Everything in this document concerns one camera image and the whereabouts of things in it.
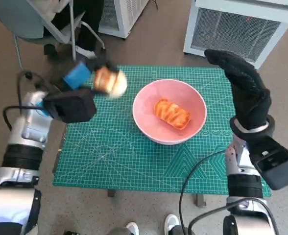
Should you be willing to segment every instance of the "black glove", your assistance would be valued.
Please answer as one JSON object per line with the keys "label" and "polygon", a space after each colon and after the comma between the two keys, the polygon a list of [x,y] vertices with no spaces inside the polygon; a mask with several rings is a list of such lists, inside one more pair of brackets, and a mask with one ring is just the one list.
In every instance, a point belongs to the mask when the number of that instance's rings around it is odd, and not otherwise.
{"label": "black glove", "polygon": [[207,49],[204,54],[209,63],[224,70],[231,82],[233,103],[240,124],[247,130],[264,125],[271,105],[270,91],[256,69],[228,51]]}

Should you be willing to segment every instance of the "chair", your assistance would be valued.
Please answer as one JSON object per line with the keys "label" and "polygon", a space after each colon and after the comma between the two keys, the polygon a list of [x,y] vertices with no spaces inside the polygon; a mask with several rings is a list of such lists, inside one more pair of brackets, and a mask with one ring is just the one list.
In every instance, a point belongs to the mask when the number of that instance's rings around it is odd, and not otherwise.
{"label": "chair", "polygon": [[[13,33],[19,66],[22,70],[23,65],[17,37],[31,43],[44,45],[71,42],[72,58],[76,60],[74,30],[82,24],[97,38],[102,49],[105,49],[104,42],[87,23],[81,21],[84,13],[74,19],[73,0],[60,0],[53,11],[59,13],[67,4],[70,7],[70,24],[59,30],[36,8],[33,0],[0,0],[0,21]],[[44,36],[44,27],[51,33],[51,36]]]}

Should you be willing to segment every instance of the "green cutting mat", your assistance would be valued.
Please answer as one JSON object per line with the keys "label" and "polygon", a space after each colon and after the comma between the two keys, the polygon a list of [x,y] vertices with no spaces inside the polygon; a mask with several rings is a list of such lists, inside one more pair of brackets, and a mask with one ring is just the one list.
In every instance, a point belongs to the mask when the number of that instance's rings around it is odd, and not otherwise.
{"label": "green cutting mat", "polygon": [[[230,84],[223,70],[189,67],[120,66],[128,77],[126,94],[116,100],[96,97],[97,115],[69,124],[55,173],[55,186],[180,192],[193,166],[223,150],[232,139],[234,115]],[[152,142],[132,118],[136,94],[157,79],[189,83],[207,104],[206,123],[195,137],[165,146]],[[190,179],[186,192],[227,194],[224,156],[212,157]],[[265,186],[265,196],[270,189]]]}

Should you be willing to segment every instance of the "pink bowl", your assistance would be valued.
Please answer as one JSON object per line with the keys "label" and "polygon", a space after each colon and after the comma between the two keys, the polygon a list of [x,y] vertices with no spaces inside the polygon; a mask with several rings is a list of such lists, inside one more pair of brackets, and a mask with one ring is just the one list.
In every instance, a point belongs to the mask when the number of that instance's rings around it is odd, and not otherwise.
{"label": "pink bowl", "polygon": [[[189,111],[191,120],[184,130],[177,130],[154,114],[154,106],[167,98]],[[179,144],[196,135],[203,127],[207,109],[203,97],[192,86],[174,79],[154,81],[143,87],[133,102],[133,118],[138,128],[160,144]]]}

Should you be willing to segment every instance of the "bread roll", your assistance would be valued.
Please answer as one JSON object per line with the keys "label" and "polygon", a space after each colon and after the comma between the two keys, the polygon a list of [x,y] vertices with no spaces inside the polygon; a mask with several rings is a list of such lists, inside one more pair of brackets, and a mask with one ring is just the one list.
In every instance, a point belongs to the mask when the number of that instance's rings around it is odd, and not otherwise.
{"label": "bread roll", "polygon": [[167,99],[159,100],[154,107],[154,112],[157,117],[178,130],[183,130],[191,119],[189,112]]}
{"label": "bread roll", "polygon": [[112,72],[106,67],[102,67],[95,72],[94,88],[106,92],[110,97],[122,96],[127,86],[126,76],[122,71]]}

